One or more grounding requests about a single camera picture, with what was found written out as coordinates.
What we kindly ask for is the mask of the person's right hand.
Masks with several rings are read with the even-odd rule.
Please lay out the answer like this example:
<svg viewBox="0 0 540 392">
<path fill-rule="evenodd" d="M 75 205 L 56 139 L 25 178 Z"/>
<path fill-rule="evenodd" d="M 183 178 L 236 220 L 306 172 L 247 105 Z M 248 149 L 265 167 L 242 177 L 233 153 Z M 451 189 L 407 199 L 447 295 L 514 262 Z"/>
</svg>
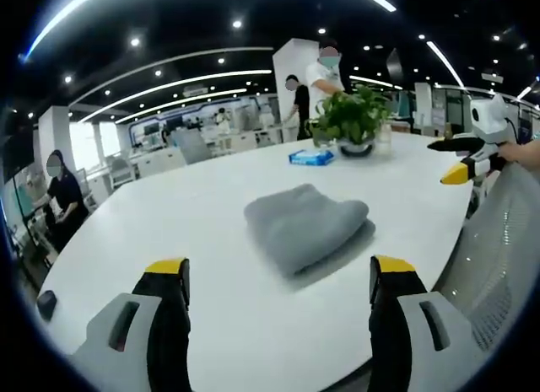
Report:
<svg viewBox="0 0 540 392">
<path fill-rule="evenodd" d="M 540 142 L 538 139 L 526 144 L 507 142 L 499 147 L 499 156 L 507 162 L 518 163 L 531 171 L 539 170 Z"/>
</svg>

